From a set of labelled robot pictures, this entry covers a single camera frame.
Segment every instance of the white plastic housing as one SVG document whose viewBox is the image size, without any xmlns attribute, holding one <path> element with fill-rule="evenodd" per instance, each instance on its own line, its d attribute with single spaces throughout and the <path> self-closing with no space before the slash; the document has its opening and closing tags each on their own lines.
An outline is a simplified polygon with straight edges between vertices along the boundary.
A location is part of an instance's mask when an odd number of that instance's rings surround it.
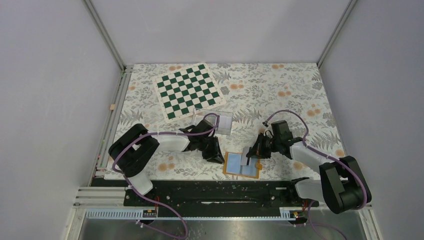
<svg viewBox="0 0 424 240">
<path fill-rule="evenodd" d="M 161 151 L 183 151 L 187 148 L 190 141 L 187 136 L 182 135 L 153 135 L 159 142 L 159 147 L 157 147 L 156 152 Z"/>
<path fill-rule="evenodd" d="M 296 183 L 295 187 L 300 198 L 325 203 L 321 180 L 305 179 Z"/>
<path fill-rule="evenodd" d="M 142 195 L 147 194 L 153 189 L 153 184 L 144 171 L 141 171 L 135 176 L 129 177 L 128 180 L 131 182 L 132 188 L 136 189 Z"/>
<path fill-rule="evenodd" d="M 290 154 L 293 160 L 305 164 L 317 173 L 320 173 L 321 164 L 333 162 L 332 160 L 307 149 L 301 141 L 296 142 L 290 147 Z"/>
</svg>

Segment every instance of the black bracket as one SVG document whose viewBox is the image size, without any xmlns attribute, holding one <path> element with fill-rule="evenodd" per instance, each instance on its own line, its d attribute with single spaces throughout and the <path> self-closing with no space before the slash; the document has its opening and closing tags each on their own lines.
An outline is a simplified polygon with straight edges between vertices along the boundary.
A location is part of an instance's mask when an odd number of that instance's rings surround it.
<svg viewBox="0 0 424 240">
<path fill-rule="evenodd" d="M 371 192 L 362 175 L 357 160 L 352 156 L 341 157 L 340 161 L 346 164 L 363 183 L 366 191 L 367 203 L 371 201 Z M 337 162 L 326 162 L 319 166 L 321 175 L 322 195 L 328 208 L 335 214 L 355 209 L 364 201 L 359 183 Z"/>
<path fill-rule="evenodd" d="M 302 138 L 293 137 L 285 120 L 273 122 L 271 127 L 273 136 L 269 137 L 264 133 L 260 133 L 246 157 L 269 159 L 271 158 L 271 153 L 280 153 L 289 159 L 293 159 L 290 154 L 290 147 L 295 143 L 301 142 Z"/>
<path fill-rule="evenodd" d="M 110 146 L 109 155 L 115 160 L 128 145 L 147 132 L 148 130 L 141 123 L 135 124 Z M 147 136 L 135 144 L 139 145 L 139 148 L 135 150 L 131 147 L 116 163 L 128 178 L 141 172 L 159 147 L 159 142 L 151 136 Z"/>
<path fill-rule="evenodd" d="M 168 181 L 152 180 L 153 189 L 145 196 L 157 199 L 183 217 L 280 217 L 280 207 L 302 207 L 287 201 L 289 181 Z M 132 189 L 125 191 L 126 207 L 153 207 Z M 175 217 L 159 206 L 159 217 Z"/>
<path fill-rule="evenodd" d="M 209 131 L 213 128 L 214 126 L 210 122 L 203 119 L 196 126 L 191 125 L 186 128 L 180 128 L 179 130 L 186 134 L 197 134 Z M 201 151 L 203 159 L 208 162 L 217 164 L 223 164 L 225 162 L 223 154 L 221 153 L 220 142 L 213 134 L 209 135 L 208 133 L 198 136 L 188 136 L 188 140 L 190 143 L 184 152 L 199 150 Z"/>
</svg>

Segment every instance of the wire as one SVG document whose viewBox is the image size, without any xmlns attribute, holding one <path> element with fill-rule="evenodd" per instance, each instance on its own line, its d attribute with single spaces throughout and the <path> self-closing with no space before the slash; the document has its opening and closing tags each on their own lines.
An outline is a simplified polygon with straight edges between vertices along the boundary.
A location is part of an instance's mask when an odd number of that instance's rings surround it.
<svg viewBox="0 0 424 240">
<path fill-rule="evenodd" d="M 215 114 L 215 113 L 208 113 L 208 114 L 206 114 L 204 117 L 203 117 L 203 119 L 205 119 L 207 116 L 210 116 L 210 115 L 213 115 L 213 116 L 215 116 L 215 118 L 216 118 L 216 124 L 215 124 L 215 126 L 213 126 L 213 128 L 212 129 L 210 129 L 210 130 L 207 130 L 207 131 L 204 131 L 204 132 L 200 132 L 200 133 L 178 133 L 178 136 L 200 136 L 200 135 L 205 135 L 205 134 L 208 134 L 208 133 L 210 133 L 210 132 L 212 132 L 212 131 L 215 131 L 215 129 L 217 129 L 218 128 L 218 126 L 219 126 L 219 124 L 220 124 L 220 116 L 219 115 L 217 115 L 217 114 Z M 121 157 L 130 149 L 130 148 L 132 148 L 133 147 L 133 145 L 134 144 L 136 144 L 137 142 L 139 142 L 140 140 L 142 140 L 142 139 L 144 139 L 145 137 L 148 137 L 148 136 L 152 136 L 152 135 L 156 135 L 156 134 L 158 134 L 158 135 L 177 135 L 177 133 L 176 132 L 172 132 L 172 131 L 163 131 L 163 132 L 159 132 L 159 133 L 157 133 L 157 132 L 150 132 L 150 133 L 146 133 L 146 134 L 144 134 L 144 135 L 141 135 L 141 136 L 139 136 L 137 139 L 135 139 L 133 142 L 131 142 L 128 146 L 126 146 L 119 154 L 118 154 L 118 156 L 116 157 L 116 159 L 113 161 L 113 164 L 112 164 L 112 169 L 115 171 L 115 172 L 117 172 L 117 173 L 120 173 L 120 174 L 122 174 L 123 175 L 123 178 L 126 180 L 126 182 L 130 185 L 130 186 L 132 186 L 133 184 L 131 183 L 131 181 L 125 176 L 125 174 L 122 172 L 122 171 L 120 171 L 120 170 L 118 170 L 117 168 L 116 168 L 116 165 L 117 165 L 117 163 L 118 163 L 118 161 L 121 159 Z M 184 236 L 175 236 L 175 235 L 172 235 L 172 234 L 170 234 L 170 233 L 167 233 L 167 232 L 165 232 L 165 231 L 163 231 L 163 230 L 160 230 L 160 229 L 158 229 L 158 228 L 156 228 L 156 227 L 153 227 L 153 226 L 150 226 L 150 225 L 147 225 L 147 224 L 143 224 L 143 223 L 141 223 L 141 226 L 143 227 L 143 226 L 146 226 L 147 228 L 149 228 L 149 229 L 152 229 L 152 230 L 155 230 L 155 231 L 157 231 L 157 232 L 159 232 L 159 233 L 162 233 L 162 234 L 164 234 L 164 235 L 166 235 L 166 236 L 168 236 L 168 237 L 171 237 L 171 238 L 175 238 L 175 239 L 186 239 L 188 236 L 189 236 L 189 228 L 187 227 L 187 224 L 186 224 L 186 221 L 184 221 L 184 219 L 183 219 L 183 217 L 175 210 L 175 209 L 173 209 L 172 207 L 170 207 L 169 205 L 166 205 L 165 203 L 162 203 L 162 202 L 159 202 L 159 201 L 155 201 L 155 200 L 152 200 L 152 199 L 150 199 L 150 198 L 147 198 L 147 197 L 145 197 L 145 196 L 143 196 L 143 194 L 141 194 L 137 189 L 135 189 L 135 188 L 131 188 L 140 198 L 142 198 L 142 199 L 144 199 L 145 201 L 148 201 L 148 202 L 151 202 L 151 203 L 153 203 L 153 204 L 157 204 L 157 205 L 161 205 L 161 206 L 163 206 L 163 207 L 165 207 L 165 208 L 167 208 L 167 209 L 169 209 L 169 210 L 171 210 L 180 220 L 181 220 L 181 222 L 182 222 L 182 224 L 184 225 L 184 230 L 185 230 L 185 235 Z"/>
<path fill-rule="evenodd" d="M 156 196 L 154 200 L 159 202 L 161 199 L 159 198 L 159 196 Z M 158 204 L 154 205 L 154 214 L 156 214 L 156 217 L 158 217 Z"/>
<path fill-rule="evenodd" d="M 306 226 L 310 226 L 311 224 L 310 223 L 305 223 L 305 224 L 290 224 L 290 223 L 287 223 L 287 224 L 284 224 L 284 223 L 280 223 L 279 224 L 280 226 L 284 226 L 284 227 L 296 227 L 296 228 L 298 228 L 298 227 L 306 227 Z M 348 237 L 340 230 L 340 229 L 338 229 L 337 227 L 335 227 L 335 226 L 332 226 L 332 225 L 330 225 L 330 224 L 325 224 L 325 223 L 314 223 L 314 225 L 316 226 L 316 227 L 323 227 L 323 228 L 328 228 L 328 229 L 332 229 L 332 230 L 334 230 L 334 231 L 336 231 L 336 232 L 338 232 L 341 236 L 343 236 L 343 238 L 345 239 L 345 240 L 347 240 L 348 239 Z"/>
<path fill-rule="evenodd" d="M 311 217 L 309 216 L 310 212 L 311 212 L 311 207 L 312 204 L 315 203 L 315 200 L 312 200 L 309 204 L 309 207 L 307 207 L 307 220 L 309 221 L 309 225 L 312 227 L 313 231 L 318 234 L 319 237 L 321 237 L 324 240 L 327 240 L 327 238 L 325 238 L 319 231 L 317 231 L 317 229 L 315 228 L 314 224 L 312 223 Z"/>
<path fill-rule="evenodd" d="M 306 210 L 307 206 L 308 206 L 308 202 L 306 200 L 303 201 L 302 212 L 304 212 Z"/>
<path fill-rule="evenodd" d="M 358 175 L 354 171 L 352 171 L 352 169 L 350 169 L 346 164 L 344 164 L 343 162 L 341 162 L 339 159 L 337 159 L 337 158 L 335 158 L 333 156 L 330 156 L 328 154 L 325 154 L 324 152 L 322 152 L 322 151 L 320 151 L 318 149 L 315 149 L 314 147 L 311 147 L 311 146 L 309 146 L 306 143 L 306 136 L 309 134 L 309 128 L 308 128 L 308 125 L 306 124 L 305 120 L 303 120 L 303 118 L 301 116 L 299 116 L 297 113 L 295 113 L 293 111 L 290 111 L 290 110 L 287 110 L 287 109 L 285 109 L 285 110 L 278 110 L 278 111 L 274 112 L 271 116 L 269 116 L 268 119 L 265 121 L 265 123 L 268 123 L 271 120 L 271 118 L 273 118 L 276 114 L 281 113 L 281 112 L 286 112 L 286 113 L 294 114 L 297 118 L 299 118 L 302 121 L 303 125 L 306 128 L 306 132 L 303 135 L 302 142 L 303 142 L 303 145 L 307 149 L 311 150 L 312 152 L 314 152 L 314 153 L 316 153 L 318 155 L 321 155 L 323 157 L 326 157 L 326 158 L 328 158 L 330 160 L 333 160 L 334 162 L 340 164 L 346 171 L 348 171 L 355 178 L 355 180 L 359 184 L 359 186 L 360 186 L 360 188 L 362 190 L 362 194 L 363 194 L 363 202 L 356 209 L 359 210 L 359 209 L 362 209 L 363 207 L 365 207 L 365 205 L 367 204 L 367 200 L 368 199 L 367 199 L 367 190 L 365 189 L 364 183 L 361 181 L 361 179 L 358 177 Z"/>
</svg>

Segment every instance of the metal floor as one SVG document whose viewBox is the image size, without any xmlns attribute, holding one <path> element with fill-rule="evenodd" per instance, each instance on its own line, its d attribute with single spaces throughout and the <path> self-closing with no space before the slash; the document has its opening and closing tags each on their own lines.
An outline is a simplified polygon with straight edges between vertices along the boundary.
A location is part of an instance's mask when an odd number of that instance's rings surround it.
<svg viewBox="0 0 424 240">
<path fill-rule="evenodd" d="M 311 219 L 314 223 L 329 224 L 340 229 L 348 239 L 367 239 L 360 217 L 357 212 L 349 211 L 334 214 L 329 210 L 312 210 Z M 86 219 L 84 221 L 80 240 L 171 240 L 171 237 L 148 228 L 141 229 L 132 220 Z M 314 240 L 320 237 L 310 226 L 283 226 L 288 222 L 266 220 L 191 220 L 188 240 Z M 182 236 L 184 227 L 177 220 L 162 220 L 151 223 L 152 226 L 171 234 Z M 329 240 L 342 240 L 336 231 L 316 227 Z"/>
</svg>

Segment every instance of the floral pattern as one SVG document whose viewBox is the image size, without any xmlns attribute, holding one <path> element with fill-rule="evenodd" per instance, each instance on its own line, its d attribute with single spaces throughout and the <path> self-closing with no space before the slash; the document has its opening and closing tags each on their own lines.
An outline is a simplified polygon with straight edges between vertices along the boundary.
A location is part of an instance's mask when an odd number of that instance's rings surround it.
<svg viewBox="0 0 424 240">
<path fill-rule="evenodd" d="M 190 125 L 187 117 L 166 123 L 154 93 L 152 78 L 190 64 L 136 64 L 133 68 L 114 140 L 131 126 L 143 124 L 149 131 L 174 131 Z M 227 103 L 214 108 L 234 113 L 231 135 L 217 135 L 223 155 L 239 153 L 252 146 L 262 122 L 272 113 L 289 109 L 298 113 L 308 124 L 307 141 L 326 153 L 344 155 L 339 133 L 314 63 L 290 64 L 208 64 Z M 286 120 L 295 137 L 305 133 L 296 116 L 280 113 L 272 121 Z M 261 161 L 259 180 L 291 180 L 300 177 L 319 179 L 309 167 L 273 153 Z M 223 164 L 209 163 L 199 151 L 156 152 L 145 167 L 152 180 L 249 180 L 250 178 L 223 174 Z M 105 179 L 123 179 L 111 170 L 110 160 Z"/>
</svg>

